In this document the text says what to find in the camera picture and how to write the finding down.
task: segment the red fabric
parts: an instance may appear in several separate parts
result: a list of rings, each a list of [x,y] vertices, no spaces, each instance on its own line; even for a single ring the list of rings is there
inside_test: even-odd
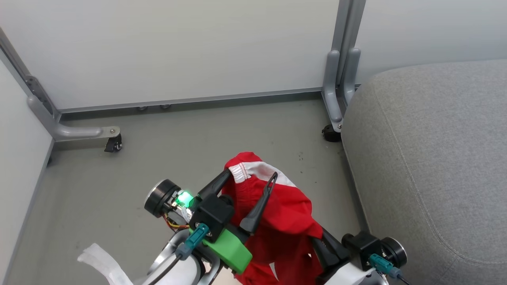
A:
[[[261,159],[254,153],[240,153],[227,162],[225,168],[255,161]],[[233,225],[239,226],[254,207],[266,183],[252,175],[238,184],[231,179],[222,189],[223,194],[230,195],[234,200]],[[311,201],[301,190],[277,183],[257,231],[245,244],[253,255],[252,261],[245,272],[236,275],[236,278],[244,285],[315,284],[315,278],[322,273],[322,268],[309,237],[322,238],[322,227],[312,218],[311,212]],[[275,279],[270,263],[275,264],[279,281]]]

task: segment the teal connector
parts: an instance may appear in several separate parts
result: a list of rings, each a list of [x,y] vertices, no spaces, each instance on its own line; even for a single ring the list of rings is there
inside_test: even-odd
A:
[[[195,229],[194,232],[190,234],[185,242],[178,246],[175,252],[176,256],[181,256],[181,260],[186,260],[208,233],[208,226],[204,223],[199,224],[199,226]]]
[[[370,255],[369,261],[373,268],[389,275],[391,278],[400,279],[400,277],[402,277],[402,271],[380,255]]]

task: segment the green light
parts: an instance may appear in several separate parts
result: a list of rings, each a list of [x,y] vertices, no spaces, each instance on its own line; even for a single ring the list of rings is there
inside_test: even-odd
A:
[[[187,191],[182,191],[178,197],[176,197],[176,203],[181,206],[189,207],[190,201],[192,201],[194,197]]]

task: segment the black cable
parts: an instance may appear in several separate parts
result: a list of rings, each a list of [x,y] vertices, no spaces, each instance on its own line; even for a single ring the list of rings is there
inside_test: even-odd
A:
[[[158,275],[155,279],[153,279],[153,281],[151,281],[150,284],[148,284],[148,285],[157,284],[157,282],[160,281],[160,279],[162,279],[162,277],[164,277],[176,265],[176,263],[178,263],[178,261],[181,258],[182,258],[182,256],[177,256],[176,259],[173,260],[172,263],[166,269],[164,269],[164,271],[162,271],[162,273],[160,273],[160,275]]]
[[[398,275],[398,279],[401,280],[406,285],[410,285],[410,283],[407,280],[405,280],[405,278],[403,278],[401,275]]]

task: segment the gray floor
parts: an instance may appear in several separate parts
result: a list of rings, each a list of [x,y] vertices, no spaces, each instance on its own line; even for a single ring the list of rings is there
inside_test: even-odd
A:
[[[196,193],[242,151],[282,170],[333,235],[359,231],[343,147],[320,134],[328,123],[321,99],[219,106],[68,122],[118,125],[124,148],[53,153],[7,284],[107,284],[76,261],[94,242],[129,277],[143,276],[171,237],[164,222],[143,209],[151,187],[170,178]]]

